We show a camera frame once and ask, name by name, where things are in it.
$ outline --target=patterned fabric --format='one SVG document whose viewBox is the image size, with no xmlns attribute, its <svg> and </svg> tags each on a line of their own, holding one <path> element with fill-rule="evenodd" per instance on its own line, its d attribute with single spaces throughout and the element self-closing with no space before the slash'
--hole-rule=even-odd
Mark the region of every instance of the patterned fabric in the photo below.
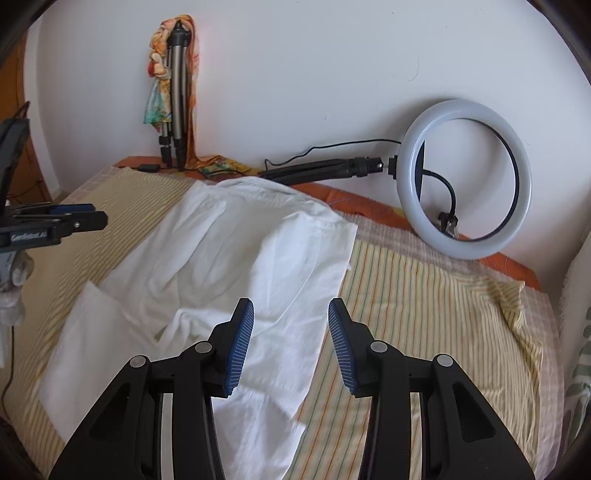
<svg viewBox="0 0 591 480">
<path fill-rule="evenodd" d="M 222 157 L 221 155 L 191 158 L 187 161 L 186 168 L 188 170 L 199 170 L 199 173 L 206 179 L 215 179 L 216 181 L 221 181 L 224 176 L 227 178 L 228 175 L 256 175 L 258 171 L 245 164 L 231 160 L 230 158 Z"/>
<path fill-rule="evenodd" d="M 527 327 L 522 283 L 453 274 L 360 240 L 351 266 L 341 288 L 351 317 L 406 355 L 453 356 L 535 466 L 542 347 Z M 361 467 L 371 401 L 349 394 L 327 338 L 300 411 L 307 429 L 286 480 L 355 479 Z M 419 480 L 416 394 L 411 409 L 410 478 Z"/>
<path fill-rule="evenodd" d="M 428 262 L 447 271 L 466 275 L 486 275 L 499 282 L 521 280 L 519 272 L 511 269 L 515 277 L 510 277 L 491 269 L 482 261 L 457 260 L 432 249 L 419 237 L 400 228 L 390 228 L 372 222 L 359 215 L 345 215 L 350 222 L 357 223 L 357 238 L 374 245 Z M 554 468 L 560 447 L 562 416 L 564 408 L 563 366 L 560 358 L 560 336 L 556 318 L 548 295 L 536 288 L 525 287 L 521 301 L 527 318 L 528 328 L 543 346 L 543 362 L 540 372 L 540 431 L 538 435 L 538 456 L 536 478 L 546 478 Z"/>
<path fill-rule="evenodd" d="M 579 361 L 573 370 L 564 399 L 564 419 L 560 453 L 563 455 L 573 444 L 583 427 L 591 400 L 591 307 L 587 309 L 583 330 L 584 345 L 579 351 Z"/>
</svg>

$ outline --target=white cloth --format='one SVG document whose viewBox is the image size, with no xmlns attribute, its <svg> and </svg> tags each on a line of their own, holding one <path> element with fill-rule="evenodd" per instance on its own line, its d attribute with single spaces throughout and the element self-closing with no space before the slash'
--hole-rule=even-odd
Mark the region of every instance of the white cloth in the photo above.
<svg viewBox="0 0 591 480">
<path fill-rule="evenodd" d="M 566 389 L 560 452 L 563 455 L 579 434 L 591 400 L 591 234 L 564 280 L 560 340 Z"/>
<path fill-rule="evenodd" d="M 280 479 L 355 233 L 324 203 L 270 181 L 197 182 L 77 299 L 40 388 L 60 436 L 70 438 L 129 358 L 178 355 L 248 297 L 255 323 L 236 397 L 214 402 L 220 454 L 229 479 Z"/>
<path fill-rule="evenodd" d="M 9 328 L 20 325 L 25 319 L 25 306 L 22 303 L 21 289 L 33 273 L 35 263 L 24 250 L 0 254 L 0 368 L 8 363 Z"/>
</svg>

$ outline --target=striped bed sheet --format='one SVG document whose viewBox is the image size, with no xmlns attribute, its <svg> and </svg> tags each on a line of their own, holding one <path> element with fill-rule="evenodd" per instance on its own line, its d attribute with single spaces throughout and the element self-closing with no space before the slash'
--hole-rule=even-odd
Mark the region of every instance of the striped bed sheet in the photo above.
<svg viewBox="0 0 591 480">
<path fill-rule="evenodd" d="M 79 202 L 87 198 L 87 201 L 109 212 L 110 227 L 97 234 L 73 236 L 66 239 L 63 245 L 34 252 L 37 275 L 34 274 L 31 284 L 25 285 L 24 297 L 28 317 L 23 326 L 17 330 L 15 379 L 8 391 L 7 410 L 31 459 L 46 476 L 61 452 L 63 442 L 55 433 L 38 402 L 37 388 L 67 313 L 84 281 L 90 279 L 96 283 L 100 282 L 178 202 L 189 186 L 188 182 L 179 181 L 178 177 L 165 178 L 129 170 L 120 171 L 117 168 L 103 170 L 67 201 Z M 529 380 L 521 383 L 531 387 L 533 407 L 530 410 L 533 411 L 533 419 L 523 420 L 523 415 L 516 413 L 517 406 L 513 409 L 509 408 L 508 411 L 504 410 L 502 416 L 506 415 L 507 418 L 504 418 L 506 421 L 509 421 L 507 420 L 509 416 L 513 417 L 511 420 L 513 427 L 510 429 L 514 428 L 512 433 L 518 437 L 519 442 L 522 442 L 520 445 L 522 444 L 526 456 L 535 465 L 537 476 L 543 477 L 543 473 L 549 471 L 556 462 L 563 408 L 561 367 L 557 358 L 558 334 L 547 297 L 533 288 L 522 288 L 520 283 L 511 281 L 509 277 L 479 262 L 457 261 L 438 254 L 410 232 L 380 225 L 357 215 L 344 215 L 348 220 L 357 223 L 359 230 L 355 244 L 355 260 L 352 260 L 352 270 L 348 272 L 343 282 L 342 294 L 354 318 L 366 322 L 376 333 L 377 338 L 380 338 L 382 330 L 386 327 L 388 331 L 394 332 L 398 322 L 397 332 L 401 331 L 403 324 L 407 325 L 405 338 L 413 339 L 409 345 L 400 344 L 402 337 L 399 333 L 396 335 L 392 333 L 389 336 L 384 333 L 381 338 L 393 345 L 404 347 L 403 351 L 405 350 L 407 354 L 428 358 L 432 357 L 433 348 L 448 346 L 451 348 L 451 345 L 443 343 L 429 350 L 426 348 L 428 342 L 423 343 L 420 340 L 422 336 L 408 333 L 411 324 L 408 323 L 408 317 L 399 316 L 398 319 L 392 320 L 392 312 L 396 311 L 396 307 L 392 307 L 390 302 L 385 301 L 384 295 L 386 295 L 385 292 L 389 295 L 393 294 L 394 283 L 390 281 L 386 286 L 387 284 L 382 282 L 383 284 L 377 286 L 378 279 L 384 279 L 388 274 L 392 277 L 394 272 L 406 279 L 402 284 L 407 280 L 410 282 L 410 279 L 416 277 L 419 269 L 428 272 L 428 275 L 432 275 L 433 278 L 437 275 L 440 278 L 451 275 L 455 281 L 465 278 L 465 282 L 477 286 L 474 288 L 484 289 L 490 302 L 498 303 L 502 299 L 508 302 L 510 313 L 502 316 L 505 322 L 512 318 L 514 324 L 527 325 L 528 340 L 523 344 L 516 343 L 514 340 L 510 343 L 513 347 L 515 345 L 526 347 L 518 348 L 517 353 L 513 351 L 514 356 L 511 358 L 515 360 L 514 365 L 522 363 L 527 366 L 525 371 L 521 371 L 520 378 L 529 375 Z M 403 259 L 406 266 L 400 269 Z M 370 269 L 380 273 L 372 275 L 369 273 Z M 427 283 L 428 289 L 432 285 L 433 283 Z M 521 290 L 521 294 L 511 295 L 510 292 L 516 288 Z M 43 298 L 40 298 L 39 289 L 46 293 L 41 296 Z M 361 305 L 362 303 L 369 305 L 369 309 Z M 432 340 L 428 332 L 435 331 L 435 323 L 441 325 L 441 321 L 443 321 L 441 318 L 433 317 L 429 320 L 434 322 L 433 324 L 427 322 L 423 325 L 421 332 L 427 332 L 425 340 Z M 513 330 L 509 331 L 511 335 L 515 333 Z M 415 350 L 415 340 L 418 340 L 418 350 Z M 466 365 L 470 365 L 470 362 L 466 362 L 463 357 L 465 349 L 460 347 L 458 351 L 452 350 L 448 353 L 455 356 L 460 364 L 464 361 Z M 353 478 L 356 476 L 359 468 L 359 450 L 362 450 L 362 446 L 358 445 L 363 445 L 364 441 L 363 421 L 367 402 L 341 395 L 341 384 L 337 388 L 336 383 L 332 382 L 328 390 L 323 386 L 322 378 L 327 375 L 338 377 L 334 371 L 335 365 L 332 344 L 330 341 L 325 341 L 310 394 L 299 412 L 299 419 L 308 425 L 306 436 L 286 478 Z M 475 373 L 474 370 L 470 371 L 470 368 L 467 368 L 467 372 L 471 376 Z M 495 405 L 494 398 L 489 400 Z M 331 414 L 334 414 L 335 418 L 330 422 L 329 431 L 326 421 L 321 419 L 326 419 Z M 417 418 L 415 406 L 415 427 Z M 523 425 L 527 426 L 525 431 L 529 433 L 516 433 L 519 426 Z M 420 454 L 417 436 L 413 436 L 413 442 L 413 465 L 415 465 Z M 321 473 L 324 471 L 330 476 L 322 476 Z"/>
</svg>

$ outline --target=ring light stand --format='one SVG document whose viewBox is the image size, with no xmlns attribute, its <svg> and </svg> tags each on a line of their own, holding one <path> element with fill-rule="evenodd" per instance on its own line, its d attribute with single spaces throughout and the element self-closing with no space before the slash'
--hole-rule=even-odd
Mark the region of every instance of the ring light stand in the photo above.
<svg viewBox="0 0 591 480">
<path fill-rule="evenodd" d="M 454 238 L 443 227 L 437 229 L 419 203 L 423 175 L 433 175 L 432 172 L 423 170 L 425 138 L 435 127 L 457 119 L 474 120 L 488 127 L 509 152 L 515 173 L 515 194 L 505 219 L 491 233 L 468 240 Z M 259 175 L 284 185 L 295 185 L 308 181 L 365 177 L 371 173 L 382 172 L 383 166 L 380 158 L 333 159 L 275 168 L 263 171 Z M 509 123 L 498 113 L 468 100 L 447 100 L 428 108 L 419 115 L 404 135 L 398 155 L 390 159 L 389 173 L 397 181 L 400 204 L 415 232 L 434 249 L 462 260 L 488 257 L 507 246 L 519 231 L 530 206 L 531 172 L 523 143 Z M 444 216 L 442 225 L 457 222 L 452 213 L 442 215 Z"/>
</svg>

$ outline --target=folded tripod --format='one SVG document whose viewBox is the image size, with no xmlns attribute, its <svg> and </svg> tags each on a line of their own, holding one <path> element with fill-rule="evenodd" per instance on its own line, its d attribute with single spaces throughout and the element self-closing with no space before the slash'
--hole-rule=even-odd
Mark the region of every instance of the folded tripod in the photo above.
<svg viewBox="0 0 591 480">
<path fill-rule="evenodd" d="M 168 51 L 164 66 L 170 69 L 170 100 L 172 122 L 162 122 L 160 153 L 167 168 L 173 168 L 171 143 L 177 157 L 177 168 L 184 170 L 187 162 L 187 132 L 189 128 L 190 82 L 187 68 L 187 49 L 191 32 L 185 30 L 179 20 L 168 37 Z"/>
</svg>

